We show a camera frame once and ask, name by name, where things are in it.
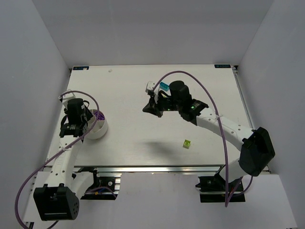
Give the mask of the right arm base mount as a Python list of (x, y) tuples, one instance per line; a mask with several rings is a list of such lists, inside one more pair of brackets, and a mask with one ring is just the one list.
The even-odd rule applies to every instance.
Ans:
[[(195, 185), (200, 192), (201, 203), (224, 203), (225, 186), (218, 184), (214, 176), (198, 177), (199, 183)], [(238, 188), (230, 199), (230, 203), (245, 202), (243, 183), (240, 182)]]

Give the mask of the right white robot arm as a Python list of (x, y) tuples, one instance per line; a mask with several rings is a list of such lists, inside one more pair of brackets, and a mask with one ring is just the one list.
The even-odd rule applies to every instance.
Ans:
[(170, 83), (169, 90), (170, 94), (166, 94), (149, 81), (145, 91), (150, 100), (143, 112), (162, 117), (164, 112), (177, 111), (183, 120), (224, 136), (240, 151), (236, 160), (216, 172), (214, 177), (217, 181), (231, 183), (245, 175), (257, 177), (274, 158), (275, 151), (266, 129), (254, 130), (218, 116), (207, 104), (193, 99), (182, 81)]

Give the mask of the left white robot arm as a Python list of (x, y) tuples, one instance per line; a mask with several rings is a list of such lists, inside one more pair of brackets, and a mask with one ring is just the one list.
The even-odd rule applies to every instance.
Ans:
[(86, 108), (84, 100), (72, 98), (65, 104), (65, 116), (60, 127), (60, 150), (51, 172), (42, 187), (34, 190), (33, 198), (41, 220), (74, 220), (79, 213), (77, 192), (82, 184), (93, 184), (89, 172), (74, 175), (76, 157), (83, 144), (83, 135), (87, 132), (88, 121), (93, 117)]

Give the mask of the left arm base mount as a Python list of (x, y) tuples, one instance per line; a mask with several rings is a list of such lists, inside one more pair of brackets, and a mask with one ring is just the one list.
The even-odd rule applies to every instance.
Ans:
[(115, 200), (120, 190), (120, 177), (97, 177), (98, 183), (89, 187), (82, 200)]

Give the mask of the purple lego brick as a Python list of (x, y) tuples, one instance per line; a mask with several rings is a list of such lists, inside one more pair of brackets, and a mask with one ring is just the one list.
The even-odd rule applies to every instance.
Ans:
[(96, 116), (98, 121), (104, 121), (105, 120), (105, 116), (101, 111), (94, 112), (94, 115)]

